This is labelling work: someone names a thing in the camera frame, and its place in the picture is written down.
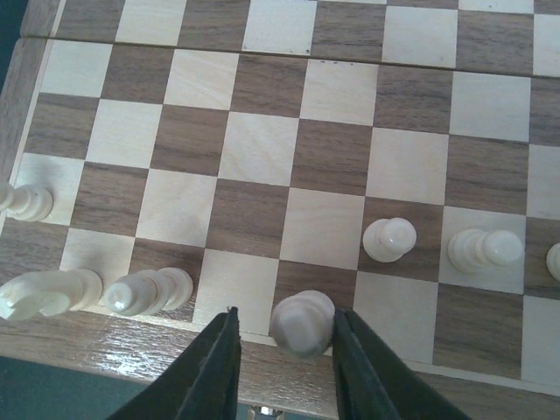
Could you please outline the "light bishop piece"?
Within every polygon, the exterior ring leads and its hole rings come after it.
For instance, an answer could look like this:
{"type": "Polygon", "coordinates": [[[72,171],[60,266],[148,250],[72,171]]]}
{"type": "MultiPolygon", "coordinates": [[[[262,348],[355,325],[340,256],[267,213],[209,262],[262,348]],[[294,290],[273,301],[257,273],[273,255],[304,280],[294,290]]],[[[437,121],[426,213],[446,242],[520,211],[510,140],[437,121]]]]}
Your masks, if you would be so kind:
{"type": "Polygon", "coordinates": [[[183,269],[144,269],[120,277],[104,292],[105,307],[122,316],[172,311],[188,301],[193,279],[183,269]]]}

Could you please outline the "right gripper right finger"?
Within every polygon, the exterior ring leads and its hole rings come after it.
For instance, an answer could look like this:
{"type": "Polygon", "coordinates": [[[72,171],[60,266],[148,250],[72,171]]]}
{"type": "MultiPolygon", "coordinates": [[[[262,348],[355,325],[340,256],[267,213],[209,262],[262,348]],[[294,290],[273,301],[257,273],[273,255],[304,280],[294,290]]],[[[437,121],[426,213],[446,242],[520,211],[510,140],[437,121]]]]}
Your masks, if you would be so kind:
{"type": "Polygon", "coordinates": [[[421,380],[352,310],[334,315],[332,361],[340,419],[467,419],[421,380]]]}

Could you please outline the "light pawn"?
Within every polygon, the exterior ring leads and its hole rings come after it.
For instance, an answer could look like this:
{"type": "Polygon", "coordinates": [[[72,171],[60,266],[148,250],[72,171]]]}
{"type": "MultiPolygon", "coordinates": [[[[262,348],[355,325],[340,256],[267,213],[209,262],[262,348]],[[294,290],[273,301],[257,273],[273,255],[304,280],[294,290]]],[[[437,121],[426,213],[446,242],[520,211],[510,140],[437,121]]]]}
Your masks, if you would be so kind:
{"type": "Polygon", "coordinates": [[[53,208],[53,196],[40,185],[1,184],[1,211],[17,221],[42,221],[53,208]]]}
{"type": "Polygon", "coordinates": [[[546,255],[546,265],[550,275],[560,281],[560,243],[554,244],[546,255]]]}
{"type": "Polygon", "coordinates": [[[417,231],[403,218],[379,219],[362,236],[367,255],[380,263],[392,263],[410,252],[417,242],[417,231]]]}
{"type": "Polygon", "coordinates": [[[447,244],[452,265],[465,273],[508,267],[523,257],[520,238],[508,230],[469,228],[456,233],[447,244]]]}

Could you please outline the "light queen piece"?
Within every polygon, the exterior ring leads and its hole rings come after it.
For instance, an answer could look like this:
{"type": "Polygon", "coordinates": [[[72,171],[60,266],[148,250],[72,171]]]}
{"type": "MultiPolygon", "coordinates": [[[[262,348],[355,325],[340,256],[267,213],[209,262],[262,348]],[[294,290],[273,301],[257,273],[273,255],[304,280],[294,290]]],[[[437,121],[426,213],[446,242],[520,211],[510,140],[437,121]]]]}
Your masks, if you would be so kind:
{"type": "Polygon", "coordinates": [[[299,359],[323,354],[333,336],[335,306],[324,293],[304,290],[281,300],[271,313],[269,335],[299,359]]]}

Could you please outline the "light knight piece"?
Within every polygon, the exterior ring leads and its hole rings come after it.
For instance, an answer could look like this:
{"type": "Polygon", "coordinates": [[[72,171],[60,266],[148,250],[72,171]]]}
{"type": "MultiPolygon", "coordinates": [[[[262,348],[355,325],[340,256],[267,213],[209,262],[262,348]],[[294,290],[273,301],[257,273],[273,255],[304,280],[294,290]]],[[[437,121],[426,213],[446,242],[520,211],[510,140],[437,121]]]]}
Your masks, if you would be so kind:
{"type": "Polygon", "coordinates": [[[1,317],[25,320],[75,312],[96,305],[103,282],[90,269],[28,272],[1,286],[1,317]]]}

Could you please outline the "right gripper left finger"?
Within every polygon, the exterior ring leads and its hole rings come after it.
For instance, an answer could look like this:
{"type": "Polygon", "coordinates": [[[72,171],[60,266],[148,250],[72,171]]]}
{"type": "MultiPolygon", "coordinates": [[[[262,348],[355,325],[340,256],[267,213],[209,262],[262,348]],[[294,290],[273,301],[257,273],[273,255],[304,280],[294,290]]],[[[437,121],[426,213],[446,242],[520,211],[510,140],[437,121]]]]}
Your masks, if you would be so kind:
{"type": "Polygon", "coordinates": [[[178,358],[111,419],[235,419],[241,367],[238,309],[216,315],[178,358]]]}

